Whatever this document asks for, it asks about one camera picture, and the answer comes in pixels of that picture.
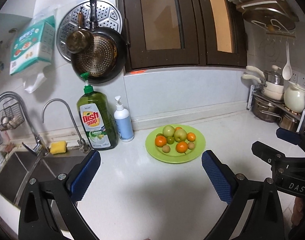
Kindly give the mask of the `brown longan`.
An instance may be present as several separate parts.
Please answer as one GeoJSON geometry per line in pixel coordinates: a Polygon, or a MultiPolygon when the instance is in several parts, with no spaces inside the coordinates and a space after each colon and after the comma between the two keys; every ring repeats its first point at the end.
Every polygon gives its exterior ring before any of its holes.
{"type": "Polygon", "coordinates": [[[190,149],[190,150],[195,148],[195,143],[193,143],[193,142],[189,142],[187,145],[188,145],[188,149],[190,149]]]}
{"type": "Polygon", "coordinates": [[[171,148],[170,148],[169,145],[164,145],[164,146],[162,147],[162,151],[163,151],[164,153],[169,153],[169,152],[171,151],[171,148]]]}

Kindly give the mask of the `yellow-green pear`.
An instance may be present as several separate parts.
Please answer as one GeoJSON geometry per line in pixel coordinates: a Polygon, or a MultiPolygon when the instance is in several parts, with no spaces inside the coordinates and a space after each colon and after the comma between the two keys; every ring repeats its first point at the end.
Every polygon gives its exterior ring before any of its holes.
{"type": "Polygon", "coordinates": [[[177,129],[174,132],[174,139],[177,142],[185,141],[187,139],[187,132],[183,128],[177,129]]]}

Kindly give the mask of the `green apple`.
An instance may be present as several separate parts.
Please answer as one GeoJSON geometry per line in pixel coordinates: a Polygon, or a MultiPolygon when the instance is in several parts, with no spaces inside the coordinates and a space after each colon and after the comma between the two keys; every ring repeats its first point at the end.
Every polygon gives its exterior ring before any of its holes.
{"type": "Polygon", "coordinates": [[[167,125],[163,128],[162,134],[167,137],[173,137],[175,133],[175,128],[171,125],[167,125]]]}

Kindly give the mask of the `large orange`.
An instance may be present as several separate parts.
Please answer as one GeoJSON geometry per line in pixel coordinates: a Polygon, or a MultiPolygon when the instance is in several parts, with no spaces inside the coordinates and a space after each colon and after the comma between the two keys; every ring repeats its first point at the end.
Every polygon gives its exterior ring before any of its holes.
{"type": "Polygon", "coordinates": [[[164,137],[163,135],[158,135],[155,138],[155,146],[157,147],[163,147],[167,144],[167,138],[164,137]]]}

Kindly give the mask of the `white pot rack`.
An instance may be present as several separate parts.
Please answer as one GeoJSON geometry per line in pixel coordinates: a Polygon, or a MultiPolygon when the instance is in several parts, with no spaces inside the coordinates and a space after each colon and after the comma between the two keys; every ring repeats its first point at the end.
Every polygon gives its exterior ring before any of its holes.
{"type": "Polygon", "coordinates": [[[305,116],[305,109],[302,113],[295,113],[283,101],[264,96],[260,85],[251,85],[247,109],[265,122],[275,122],[280,128],[297,133],[300,132],[305,116]]]}

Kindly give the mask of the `large chrome faucet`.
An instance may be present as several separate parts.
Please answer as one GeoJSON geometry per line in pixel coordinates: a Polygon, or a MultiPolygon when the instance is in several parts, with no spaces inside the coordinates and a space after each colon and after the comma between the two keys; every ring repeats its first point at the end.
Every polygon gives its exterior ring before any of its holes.
{"type": "MultiPolygon", "coordinates": [[[[16,129],[20,126],[23,122],[26,122],[29,126],[34,139],[35,139],[35,146],[33,148],[26,145],[22,142],[22,145],[32,154],[36,156],[44,155],[46,156],[49,153],[49,149],[46,146],[46,143],[36,131],[31,119],[28,115],[26,105],[21,98],[21,96],[15,92],[8,91],[4,92],[0,95],[0,103],[3,102],[5,99],[15,100],[16,102],[10,106],[3,108],[0,111],[0,132],[6,131],[10,129],[16,129]]],[[[3,143],[2,136],[0,134],[0,145],[3,143]]]]}

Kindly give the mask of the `yellow sponge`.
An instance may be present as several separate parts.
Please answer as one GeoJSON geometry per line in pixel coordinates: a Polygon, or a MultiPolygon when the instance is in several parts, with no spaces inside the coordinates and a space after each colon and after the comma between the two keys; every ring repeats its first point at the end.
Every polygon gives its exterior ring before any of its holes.
{"type": "Polygon", "coordinates": [[[50,153],[52,155],[66,153],[67,151],[67,142],[58,141],[52,142],[50,145],[50,153]]]}

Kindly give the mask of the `thin chrome faucet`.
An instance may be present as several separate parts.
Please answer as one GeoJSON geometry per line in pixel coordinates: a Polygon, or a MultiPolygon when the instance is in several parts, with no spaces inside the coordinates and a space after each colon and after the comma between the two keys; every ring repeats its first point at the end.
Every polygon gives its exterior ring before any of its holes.
{"type": "MultiPolygon", "coordinates": [[[[51,104],[51,103],[56,103],[56,102],[59,102],[59,103],[62,103],[66,109],[67,109],[67,114],[71,120],[71,123],[72,125],[70,126],[70,128],[74,127],[75,129],[75,133],[76,135],[78,136],[78,145],[79,145],[79,150],[83,153],[88,153],[91,149],[91,147],[88,145],[88,143],[85,141],[85,139],[82,137],[79,129],[78,129],[78,126],[76,124],[76,121],[74,119],[74,116],[73,116],[73,113],[71,111],[71,108],[69,106],[69,104],[63,100],[63,99],[60,99],[60,98],[54,98],[54,99],[50,99],[48,102],[46,102],[42,108],[42,112],[41,112],[41,120],[42,120],[42,123],[44,124],[45,122],[45,115],[46,115],[46,109],[47,107],[51,104]]],[[[67,121],[67,117],[64,117],[63,114],[59,113],[59,117],[55,117],[55,111],[52,111],[52,113],[50,114],[50,117],[53,118],[55,121],[56,121],[56,125],[58,127],[58,129],[66,129],[68,127],[65,127],[65,121],[67,121]]]]}

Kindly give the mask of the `white blue pump bottle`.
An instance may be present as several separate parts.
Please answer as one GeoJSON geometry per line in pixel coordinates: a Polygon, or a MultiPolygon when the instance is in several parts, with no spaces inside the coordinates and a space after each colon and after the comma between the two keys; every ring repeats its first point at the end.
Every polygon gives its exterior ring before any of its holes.
{"type": "Polygon", "coordinates": [[[134,138],[130,112],[122,104],[121,96],[116,96],[114,99],[116,100],[114,119],[118,129],[119,137],[123,142],[130,142],[134,138]]]}

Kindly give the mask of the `brass colander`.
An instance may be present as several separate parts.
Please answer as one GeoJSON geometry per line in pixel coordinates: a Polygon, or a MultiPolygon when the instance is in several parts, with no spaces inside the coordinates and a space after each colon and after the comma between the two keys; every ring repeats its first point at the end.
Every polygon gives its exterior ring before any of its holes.
{"type": "Polygon", "coordinates": [[[89,50],[71,56],[74,69],[79,74],[88,73],[89,77],[104,76],[113,69],[116,60],[116,44],[106,36],[95,36],[89,50]]]}

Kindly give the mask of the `small brass pot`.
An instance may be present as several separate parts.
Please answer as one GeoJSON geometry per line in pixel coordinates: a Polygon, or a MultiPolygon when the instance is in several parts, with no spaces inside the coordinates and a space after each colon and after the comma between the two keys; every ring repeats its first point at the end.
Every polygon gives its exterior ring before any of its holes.
{"type": "Polygon", "coordinates": [[[83,13],[80,11],[78,13],[78,27],[75,31],[69,34],[66,39],[66,47],[72,54],[82,53],[89,50],[94,42],[92,33],[82,27],[83,19],[83,13]]]}

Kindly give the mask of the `round steel steamer plate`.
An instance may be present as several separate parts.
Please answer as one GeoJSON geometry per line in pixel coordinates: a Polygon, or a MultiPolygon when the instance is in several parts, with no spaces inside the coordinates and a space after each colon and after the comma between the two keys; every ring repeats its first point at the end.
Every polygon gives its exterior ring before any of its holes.
{"type": "MultiPolygon", "coordinates": [[[[83,14],[83,28],[91,26],[91,5],[90,1],[77,4],[62,18],[56,31],[56,46],[60,55],[71,61],[71,53],[67,49],[66,40],[69,34],[78,29],[78,14],[83,14]]],[[[98,27],[108,27],[119,33],[123,29],[123,20],[119,10],[111,3],[97,0],[96,21],[98,27]]]]}

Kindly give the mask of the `white handled saucepan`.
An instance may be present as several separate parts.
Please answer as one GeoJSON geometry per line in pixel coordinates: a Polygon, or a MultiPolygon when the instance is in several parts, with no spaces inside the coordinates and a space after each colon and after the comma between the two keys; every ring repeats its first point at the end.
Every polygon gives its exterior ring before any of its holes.
{"type": "Polygon", "coordinates": [[[242,79],[252,79],[261,85],[261,93],[273,100],[282,101],[284,96],[284,78],[280,73],[281,68],[277,65],[272,65],[270,70],[261,71],[254,66],[246,66],[246,70],[259,74],[256,77],[251,74],[243,74],[242,79]]]}

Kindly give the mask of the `wall lid rack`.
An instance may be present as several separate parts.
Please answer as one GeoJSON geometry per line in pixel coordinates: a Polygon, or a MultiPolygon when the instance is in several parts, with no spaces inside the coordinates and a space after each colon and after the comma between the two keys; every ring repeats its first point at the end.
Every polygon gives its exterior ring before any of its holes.
{"type": "Polygon", "coordinates": [[[236,5],[242,17],[268,35],[296,40],[299,17],[286,0],[250,0],[236,5]]]}

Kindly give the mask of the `dark wooden window frame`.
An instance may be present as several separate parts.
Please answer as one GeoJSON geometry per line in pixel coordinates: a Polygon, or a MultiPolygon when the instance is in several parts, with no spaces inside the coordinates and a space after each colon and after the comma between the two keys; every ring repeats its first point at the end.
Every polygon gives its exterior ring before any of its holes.
{"type": "Polygon", "coordinates": [[[244,68],[244,20],[229,0],[116,0],[128,73],[169,67],[244,68]]]}

